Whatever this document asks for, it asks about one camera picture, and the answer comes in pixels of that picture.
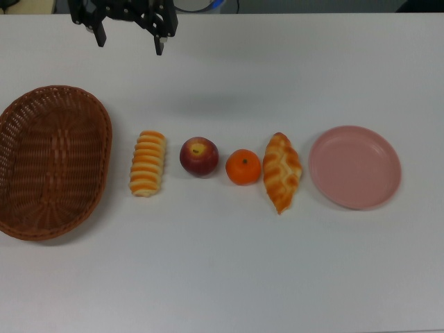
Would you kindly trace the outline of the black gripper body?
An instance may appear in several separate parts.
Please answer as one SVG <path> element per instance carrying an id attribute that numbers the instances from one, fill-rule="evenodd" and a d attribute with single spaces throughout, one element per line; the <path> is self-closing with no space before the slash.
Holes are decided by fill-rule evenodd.
<path id="1" fill-rule="evenodd" d="M 154 1 L 149 0 L 111 0 L 105 2 L 105 13 L 110 19 L 135 22 L 149 12 Z"/>

